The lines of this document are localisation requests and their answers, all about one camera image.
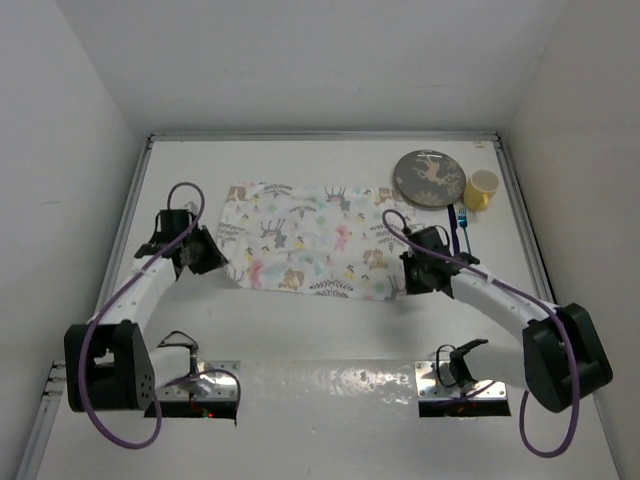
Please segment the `purple plastic knife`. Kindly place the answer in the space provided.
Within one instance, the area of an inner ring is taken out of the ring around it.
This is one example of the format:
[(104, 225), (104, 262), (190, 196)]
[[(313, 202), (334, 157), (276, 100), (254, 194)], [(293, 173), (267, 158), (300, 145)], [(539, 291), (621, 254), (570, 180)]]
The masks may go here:
[(450, 230), (450, 239), (451, 239), (451, 248), (454, 255), (460, 253), (460, 243), (457, 234), (458, 229), (458, 219), (456, 210), (453, 204), (447, 206), (447, 213), (449, 218), (449, 230)]

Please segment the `blue plastic fork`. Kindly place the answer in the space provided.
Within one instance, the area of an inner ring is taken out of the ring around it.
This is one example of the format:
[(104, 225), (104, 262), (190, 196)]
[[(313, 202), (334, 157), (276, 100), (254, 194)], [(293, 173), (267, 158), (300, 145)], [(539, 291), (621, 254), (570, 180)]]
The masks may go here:
[(468, 233), (468, 215), (467, 215), (467, 209), (464, 206), (460, 207), (458, 210), (458, 225), (462, 229), (462, 232), (464, 235), (466, 250), (469, 254), (471, 254), (472, 248), (471, 248), (470, 237)]

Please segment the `dark reindeer plate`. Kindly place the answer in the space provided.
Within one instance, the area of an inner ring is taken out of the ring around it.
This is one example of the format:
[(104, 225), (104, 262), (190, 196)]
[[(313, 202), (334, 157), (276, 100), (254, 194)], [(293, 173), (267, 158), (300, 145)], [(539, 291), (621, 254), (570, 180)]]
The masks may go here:
[(395, 165), (392, 180), (410, 204), (425, 209), (446, 208), (463, 196), (466, 175), (449, 155), (434, 150), (405, 154)]

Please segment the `animal print cloth placemat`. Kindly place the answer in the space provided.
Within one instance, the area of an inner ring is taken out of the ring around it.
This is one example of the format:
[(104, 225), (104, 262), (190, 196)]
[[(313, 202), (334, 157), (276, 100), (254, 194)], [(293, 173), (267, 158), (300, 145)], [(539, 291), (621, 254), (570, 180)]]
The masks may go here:
[(393, 189), (230, 187), (216, 242), (242, 288), (363, 300), (393, 300), (404, 287), (405, 246), (382, 222), (416, 211)]

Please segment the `yellow cup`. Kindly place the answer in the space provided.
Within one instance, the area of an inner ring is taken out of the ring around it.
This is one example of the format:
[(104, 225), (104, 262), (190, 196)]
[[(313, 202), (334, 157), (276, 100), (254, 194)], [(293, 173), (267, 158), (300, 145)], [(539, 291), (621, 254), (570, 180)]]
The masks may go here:
[(463, 194), (467, 209), (486, 211), (500, 186), (498, 176), (489, 170), (477, 170), (470, 175)]

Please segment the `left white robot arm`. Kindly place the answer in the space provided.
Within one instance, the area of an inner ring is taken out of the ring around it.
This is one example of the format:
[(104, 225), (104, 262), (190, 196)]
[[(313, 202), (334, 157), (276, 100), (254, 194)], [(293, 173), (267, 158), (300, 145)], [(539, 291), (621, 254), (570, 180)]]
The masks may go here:
[(131, 274), (105, 305), (91, 338), (90, 328), (74, 324), (64, 335), (67, 398), (74, 412), (85, 407), (80, 393), (81, 366), (85, 387), (96, 411), (145, 410), (154, 390), (170, 380), (156, 378), (164, 358), (149, 352), (143, 337), (160, 298), (185, 269), (197, 275), (224, 267), (227, 259), (198, 216), (186, 209), (164, 209), (155, 218), (150, 240), (136, 251)]

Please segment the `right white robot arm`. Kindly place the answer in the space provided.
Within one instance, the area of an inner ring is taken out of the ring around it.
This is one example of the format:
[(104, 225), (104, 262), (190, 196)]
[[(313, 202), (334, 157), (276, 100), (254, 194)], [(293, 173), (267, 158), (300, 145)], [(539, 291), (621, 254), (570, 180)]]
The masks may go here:
[(496, 322), (520, 344), (515, 351), (488, 349), (474, 339), (454, 348), (440, 383), (465, 388), (485, 373), (524, 388), (547, 410), (559, 413), (609, 384), (613, 370), (588, 311), (571, 303), (545, 303), (491, 276), (466, 253), (451, 255), (439, 231), (405, 229), (402, 254), (410, 295), (442, 292)]

